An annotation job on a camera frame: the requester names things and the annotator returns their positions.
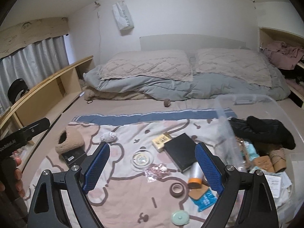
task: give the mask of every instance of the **silver bolt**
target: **silver bolt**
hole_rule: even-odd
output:
[[[43,176],[46,176],[46,175],[48,175],[49,173],[50,173],[49,170],[44,170],[44,171],[42,172],[42,175],[43,175]]]
[[[73,165],[73,166],[71,167],[71,170],[72,170],[72,171],[77,171],[77,170],[79,170],[79,165]]]
[[[227,170],[229,170],[229,171],[234,171],[234,166],[233,165],[231,165],[231,164],[228,164],[227,166],[226,166],[226,168],[227,168]]]
[[[264,174],[261,170],[257,170],[256,173],[257,173],[259,176],[263,176],[263,174]]]

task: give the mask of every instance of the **clear plastic bin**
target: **clear plastic bin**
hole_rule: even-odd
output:
[[[216,150],[218,155],[225,164],[232,164],[238,170],[245,171],[242,156],[236,143],[234,133],[224,113],[224,109],[230,108],[234,111],[236,116],[240,119],[246,119],[248,116],[255,116],[260,119],[277,119],[292,133],[296,142],[296,148],[304,148],[303,139],[298,130],[284,112],[284,110],[272,98],[266,95],[255,94],[228,94],[221,95],[215,99],[214,106],[217,110],[219,118],[219,133],[224,138],[224,143]],[[293,173],[291,154],[293,151],[285,150],[286,154],[286,173],[292,181],[292,189],[290,192],[290,199],[287,203],[277,208],[279,222],[285,224],[294,216],[294,211],[299,200],[304,196],[296,194],[294,189],[295,177]]]

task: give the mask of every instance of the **gray comforter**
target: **gray comforter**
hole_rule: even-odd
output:
[[[161,78],[137,76],[126,79],[110,79],[101,81],[98,73],[102,65],[84,74],[88,86],[102,92],[124,93],[136,91],[150,95],[156,100],[166,98],[171,101],[191,98],[209,99],[220,94],[251,93],[265,94],[275,100],[282,100],[289,96],[290,90],[281,72],[274,66],[268,65],[272,87],[249,84],[238,78],[222,74],[196,74],[192,82],[174,81]]]

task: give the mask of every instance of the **white plush toy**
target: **white plush toy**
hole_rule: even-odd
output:
[[[100,136],[100,141],[113,142],[117,140],[117,134],[114,132],[107,132]]]

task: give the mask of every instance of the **finger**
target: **finger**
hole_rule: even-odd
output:
[[[5,186],[2,182],[0,182],[0,192],[5,190]]]
[[[15,161],[16,161],[17,166],[19,166],[21,164],[21,159],[19,157],[16,157]]]
[[[23,189],[23,182],[21,180],[18,180],[16,182],[16,189],[17,189],[18,192]]]
[[[22,171],[20,169],[16,169],[14,175],[16,180],[20,180],[22,178]]]
[[[24,189],[22,189],[21,191],[19,191],[18,194],[20,195],[21,198],[24,198],[24,196],[25,196]]]

